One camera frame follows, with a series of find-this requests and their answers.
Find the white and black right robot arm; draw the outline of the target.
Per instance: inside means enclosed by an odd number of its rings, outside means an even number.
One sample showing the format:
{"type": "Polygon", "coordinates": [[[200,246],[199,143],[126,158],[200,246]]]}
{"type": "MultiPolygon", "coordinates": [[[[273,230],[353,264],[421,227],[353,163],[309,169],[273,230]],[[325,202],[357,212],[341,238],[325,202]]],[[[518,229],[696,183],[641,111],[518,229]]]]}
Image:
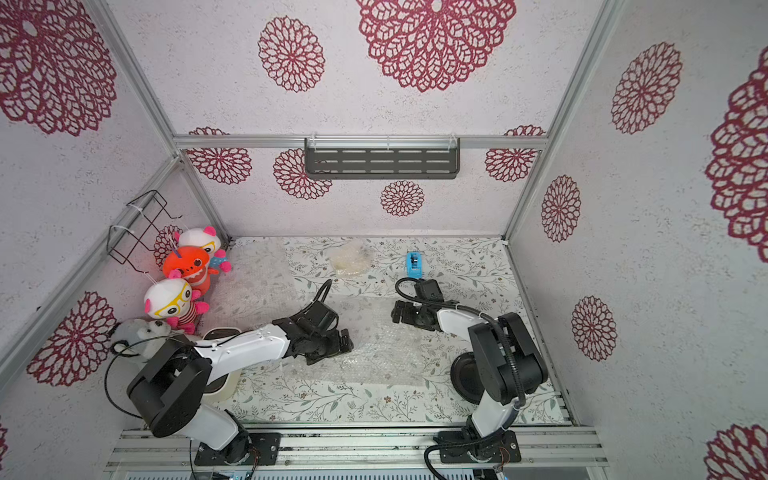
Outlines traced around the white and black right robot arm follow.
{"type": "Polygon", "coordinates": [[[548,370],[521,316],[493,317],[444,298],[435,280],[400,278],[401,297],[392,311],[395,323],[454,335],[468,341],[482,387],[469,429],[477,438],[511,427],[528,397],[548,380],[548,370]]]}

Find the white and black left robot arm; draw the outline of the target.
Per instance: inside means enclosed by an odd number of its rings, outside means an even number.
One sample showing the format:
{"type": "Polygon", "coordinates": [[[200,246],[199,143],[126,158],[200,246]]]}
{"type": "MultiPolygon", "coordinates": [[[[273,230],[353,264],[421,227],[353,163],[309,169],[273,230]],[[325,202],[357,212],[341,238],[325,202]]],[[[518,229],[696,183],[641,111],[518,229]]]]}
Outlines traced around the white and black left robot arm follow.
{"type": "Polygon", "coordinates": [[[235,463],[251,450],[250,435],[233,414],[203,402],[210,383],[260,363],[302,357],[313,365],[352,350],[349,331],[338,328],[336,312],[315,301],[290,317],[223,339],[173,336],[126,394],[155,437],[184,435],[235,463]]]}

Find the blue tape dispenser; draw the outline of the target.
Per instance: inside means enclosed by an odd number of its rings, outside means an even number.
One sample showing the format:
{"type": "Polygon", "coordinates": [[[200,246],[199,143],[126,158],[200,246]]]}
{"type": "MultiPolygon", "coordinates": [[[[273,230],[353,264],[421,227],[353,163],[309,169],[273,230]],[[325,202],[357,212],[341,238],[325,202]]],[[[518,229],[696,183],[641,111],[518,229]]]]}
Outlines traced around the blue tape dispenser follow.
{"type": "Polygon", "coordinates": [[[423,261],[422,255],[418,251],[409,252],[406,256],[406,273],[407,276],[414,279],[423,278],[423,261]]]}

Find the white plush with blue dots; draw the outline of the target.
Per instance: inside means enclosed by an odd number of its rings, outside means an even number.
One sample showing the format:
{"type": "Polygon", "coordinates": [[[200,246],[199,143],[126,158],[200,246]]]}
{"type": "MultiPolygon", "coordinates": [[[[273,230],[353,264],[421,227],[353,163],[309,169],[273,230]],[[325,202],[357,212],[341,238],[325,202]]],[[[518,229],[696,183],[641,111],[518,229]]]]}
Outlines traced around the white plush with blue dots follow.
{"type": "Polygon", "coordinates": [[[194,246],[203,249],[209,255],[209,267],[213,270],[219,273],[232,271],[233,266],[227,257],[227,252],[222,247],[222,240],[213,226],[192,228],[176,233],[174,240],[179,247],[194,246]]]}

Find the red monster plush toy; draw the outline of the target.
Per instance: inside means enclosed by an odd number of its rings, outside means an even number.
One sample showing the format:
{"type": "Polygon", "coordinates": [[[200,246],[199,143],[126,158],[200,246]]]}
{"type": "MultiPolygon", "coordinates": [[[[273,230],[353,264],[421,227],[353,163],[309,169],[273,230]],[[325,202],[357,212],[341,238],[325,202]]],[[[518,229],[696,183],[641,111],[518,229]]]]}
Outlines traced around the red monster plush toy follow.
{"type": "Polygon", "coordinates": [[[210,262],[210,255],[203,248],[180,246],[166,257],[162,271],[167,278],[178,273],[194,290],[205,295],[210,289],[211,277],[217,275],[210,262]]]}

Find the white plush with striped shirt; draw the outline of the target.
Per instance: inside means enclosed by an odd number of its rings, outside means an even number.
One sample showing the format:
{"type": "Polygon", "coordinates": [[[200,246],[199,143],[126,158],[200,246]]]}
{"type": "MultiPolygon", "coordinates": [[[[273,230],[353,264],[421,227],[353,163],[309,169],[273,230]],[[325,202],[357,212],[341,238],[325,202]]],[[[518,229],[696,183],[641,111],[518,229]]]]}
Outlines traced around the white plush with striped shirt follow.
{"type": "Polygon", "coordinates": [[[202,294],[182,278],[166,278],[152,285],[144,295],[144,313],[166,321],[173,330],[192,335],[199,317],[209,310],[202,294]]]}

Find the grey plush koala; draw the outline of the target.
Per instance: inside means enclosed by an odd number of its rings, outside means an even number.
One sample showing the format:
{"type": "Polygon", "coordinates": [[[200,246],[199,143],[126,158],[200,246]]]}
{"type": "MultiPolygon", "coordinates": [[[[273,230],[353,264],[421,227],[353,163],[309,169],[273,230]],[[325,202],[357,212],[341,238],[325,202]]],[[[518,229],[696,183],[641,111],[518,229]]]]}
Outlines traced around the grey plush koala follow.
{"type": "Polygon", "coordinates": [[[164,320],[132,319],[120,322],[109,332],[110,352],[137,367],[143,367],[166,339],[180,334],[164,320]]]}

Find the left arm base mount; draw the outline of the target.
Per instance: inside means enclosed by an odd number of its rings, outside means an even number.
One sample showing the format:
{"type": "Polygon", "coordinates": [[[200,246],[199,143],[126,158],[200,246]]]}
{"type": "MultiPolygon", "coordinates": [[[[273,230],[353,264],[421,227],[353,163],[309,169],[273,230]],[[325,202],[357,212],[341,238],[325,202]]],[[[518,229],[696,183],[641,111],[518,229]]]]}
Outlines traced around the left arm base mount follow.
{"type": "Polygon", "coordinates": [[[282,435],[276,432],[238,434],[222,450],[201,444],[193,458],[195,467],[273,466],[276,464],[282,435]]]}

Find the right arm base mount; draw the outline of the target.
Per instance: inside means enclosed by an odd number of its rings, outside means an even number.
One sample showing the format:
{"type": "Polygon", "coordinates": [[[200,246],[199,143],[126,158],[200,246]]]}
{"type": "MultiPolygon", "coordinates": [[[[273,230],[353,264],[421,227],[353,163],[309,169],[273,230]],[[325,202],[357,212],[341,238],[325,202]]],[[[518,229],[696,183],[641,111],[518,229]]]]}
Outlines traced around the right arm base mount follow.
{"type": "Polygon", "coordinates": [[[507,464],[522,460],[517,437],[511,430],[500,430],[487,437],[472,436],[468,429],[440,431],[434,440],[444,464],[507,464]]]}

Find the grey slotted wall shelf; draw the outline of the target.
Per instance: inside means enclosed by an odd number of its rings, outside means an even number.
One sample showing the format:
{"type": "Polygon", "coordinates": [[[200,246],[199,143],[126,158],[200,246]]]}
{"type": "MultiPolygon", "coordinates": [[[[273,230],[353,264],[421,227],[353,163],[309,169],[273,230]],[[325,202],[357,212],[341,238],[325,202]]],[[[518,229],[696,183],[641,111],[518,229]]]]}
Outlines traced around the grey slotted wall shelf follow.
{"type": "Polygon", "coordinates": [[[304,172],[312,180],[453,180],[461,167],[460,151],[455,137],[383,145],[306,139],[304,172]]]}

